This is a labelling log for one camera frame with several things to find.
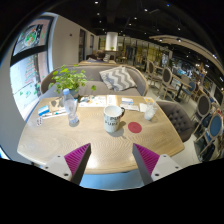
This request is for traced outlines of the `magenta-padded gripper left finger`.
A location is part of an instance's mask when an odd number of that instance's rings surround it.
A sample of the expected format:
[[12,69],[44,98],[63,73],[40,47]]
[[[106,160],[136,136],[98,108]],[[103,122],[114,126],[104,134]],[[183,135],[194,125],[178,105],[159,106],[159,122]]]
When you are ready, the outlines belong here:
[[49,160],[43,170],[79,185],[89,157],[91,144],[85,144],[66,155],[56,155]]

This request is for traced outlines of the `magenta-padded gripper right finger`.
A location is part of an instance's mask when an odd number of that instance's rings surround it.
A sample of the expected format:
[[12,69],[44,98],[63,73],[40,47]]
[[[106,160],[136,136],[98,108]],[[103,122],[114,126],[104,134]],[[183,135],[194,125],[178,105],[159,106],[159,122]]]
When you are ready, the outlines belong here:
[[136,143],[132,153],[145,185],[181,170],[181,166],[167,154],[158,155]]

